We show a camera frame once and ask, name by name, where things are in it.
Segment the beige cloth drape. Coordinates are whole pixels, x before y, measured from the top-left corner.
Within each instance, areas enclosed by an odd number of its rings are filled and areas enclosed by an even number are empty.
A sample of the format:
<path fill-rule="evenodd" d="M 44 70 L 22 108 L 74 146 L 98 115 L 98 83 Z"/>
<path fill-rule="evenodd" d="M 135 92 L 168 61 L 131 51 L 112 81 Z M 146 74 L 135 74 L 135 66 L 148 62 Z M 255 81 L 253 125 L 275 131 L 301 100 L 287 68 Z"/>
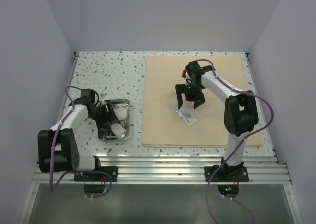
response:
<path fill-rule="evenodd" d="M 224 103 L 210 90 L 204 89 L 205 103 L 194 109 L 192 102 L 185 105 L 197 119 L 188 127 L 175 113 L 177 97 L 175 85 L 184 84 L 182 72 L 185 66 L 197 61 L 200 67 L 211 65 L 216 75 L 236 89 L 246 89 L 241 58 L 238 56 L 147 57 L 145 63 L 145 91 L 143 109 L 143 139 L 152 147 L 226 147 L 228 131 L 224 126 Z M 253 131 L 246 143 L 261 145 L 261 139 Z"/>

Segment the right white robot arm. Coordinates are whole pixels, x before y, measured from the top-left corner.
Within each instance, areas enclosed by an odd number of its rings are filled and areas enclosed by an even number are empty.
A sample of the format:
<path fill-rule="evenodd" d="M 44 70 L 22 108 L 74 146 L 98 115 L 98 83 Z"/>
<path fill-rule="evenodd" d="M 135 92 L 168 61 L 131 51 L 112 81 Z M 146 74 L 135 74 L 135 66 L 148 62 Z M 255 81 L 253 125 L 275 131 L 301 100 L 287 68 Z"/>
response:
<path fill-rule="evenodd" d="M 243 170 L 243 153 L 249 135 L 259 122 L 257 105 L 252 91 L 236 89 L 216 75 L 211 65 L 200 67 L 197 62 L 186 65 L 182 72 L 184 84 L 175 85 L 177 112 L 183 113 L 184 101 L 194 108 L 205 103 L 204 89 L 210 90 L 224 103 L 224 126 L 228 131 L 228 143 L 221 164 L 212 171 L 214 179 L 231 181 Z"/>

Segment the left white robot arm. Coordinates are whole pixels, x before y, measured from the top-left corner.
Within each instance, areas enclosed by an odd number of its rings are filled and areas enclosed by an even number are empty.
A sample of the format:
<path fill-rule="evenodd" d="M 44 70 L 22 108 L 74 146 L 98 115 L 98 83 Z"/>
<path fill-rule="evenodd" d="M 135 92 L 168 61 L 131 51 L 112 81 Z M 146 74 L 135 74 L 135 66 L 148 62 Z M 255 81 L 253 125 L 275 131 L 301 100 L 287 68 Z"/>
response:
<path fill-rule="evenodd" d="M 76 143 L 75 133 L 87 119 L 94 120 L 98 128 L 118 120 L 109 103 L 100 107 L 92 103 L 70 105 L 57 124 L 38 133 L 41 172 L 85 171 L 85 175 L 92 181 L 102 177 L 103 169 L 97 165 L 97 158 L 80 155 Z"/>

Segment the stainless steel tray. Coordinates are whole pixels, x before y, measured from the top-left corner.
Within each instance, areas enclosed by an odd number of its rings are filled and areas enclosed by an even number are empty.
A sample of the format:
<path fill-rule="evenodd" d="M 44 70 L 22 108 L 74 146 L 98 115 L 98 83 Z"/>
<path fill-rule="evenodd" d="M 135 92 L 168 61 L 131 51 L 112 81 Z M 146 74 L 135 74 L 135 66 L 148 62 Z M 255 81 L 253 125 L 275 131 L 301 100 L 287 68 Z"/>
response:
<path fill-rule="evenodd" d="M 130 101 L 126 98 L 103 100 L 112 109 L 113 119 L 98 128 L 101 141 L 125 141 L 130 134 Z"/>

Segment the white blue sachet packet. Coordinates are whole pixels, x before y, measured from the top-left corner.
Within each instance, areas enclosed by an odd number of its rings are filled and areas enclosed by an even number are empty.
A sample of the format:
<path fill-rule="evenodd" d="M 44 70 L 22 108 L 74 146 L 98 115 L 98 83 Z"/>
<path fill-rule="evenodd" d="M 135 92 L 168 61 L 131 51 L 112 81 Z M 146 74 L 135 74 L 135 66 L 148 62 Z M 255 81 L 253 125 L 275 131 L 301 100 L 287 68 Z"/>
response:
<path fill-rule="evenodd" d="M 183 105 L 180 109 L 176 108 L 174 111 L 188 127 L 194 125 L 198 121 L 185 105 Z"/>

